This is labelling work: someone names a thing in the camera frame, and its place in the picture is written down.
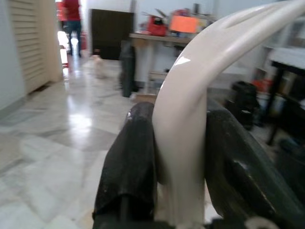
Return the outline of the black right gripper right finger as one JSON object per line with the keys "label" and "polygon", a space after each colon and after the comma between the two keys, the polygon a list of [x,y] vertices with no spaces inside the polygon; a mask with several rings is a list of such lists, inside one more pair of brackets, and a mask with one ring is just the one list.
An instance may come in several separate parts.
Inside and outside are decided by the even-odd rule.
{"label": "black right gripper right finger", "polygon": [[236,118],[207,102],[205,180],[222,222],[244,227],[251,219],[280,229],[302,229],[305,208],[266,151]]}

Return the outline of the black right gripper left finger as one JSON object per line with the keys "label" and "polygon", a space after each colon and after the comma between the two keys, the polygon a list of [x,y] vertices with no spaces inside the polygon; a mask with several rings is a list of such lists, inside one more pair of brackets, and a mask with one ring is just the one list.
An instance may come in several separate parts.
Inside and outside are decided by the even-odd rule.
{"label": "black right gripper left finger", "polygon": [[141,102],[127,113],[102,168],[92,218],[151,221],[157,194],[154,105]]}

